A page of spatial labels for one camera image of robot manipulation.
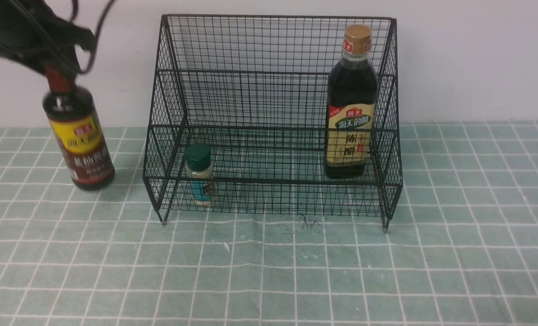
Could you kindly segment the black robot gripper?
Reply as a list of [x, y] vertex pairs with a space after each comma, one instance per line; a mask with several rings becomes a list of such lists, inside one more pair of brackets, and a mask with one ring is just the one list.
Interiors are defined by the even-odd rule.
[[45, 75], [45, 66], [66, 77], [89, 72], [82, 69], [75, 48], [95, 60], [96, 37], [89, 28], [58, 16], [43, 0], [0, 0], [0, 58]]

